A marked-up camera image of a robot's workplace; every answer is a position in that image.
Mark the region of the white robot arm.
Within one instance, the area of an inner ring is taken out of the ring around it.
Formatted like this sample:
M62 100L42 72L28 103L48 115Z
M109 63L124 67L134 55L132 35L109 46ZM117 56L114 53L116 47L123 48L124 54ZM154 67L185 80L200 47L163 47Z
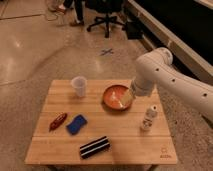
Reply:
M164 47L138 57L136 75L131 82L134 95L148 96L155 84L160 85L213 122L213 86L176 71L171 67L172 61L172 53Z

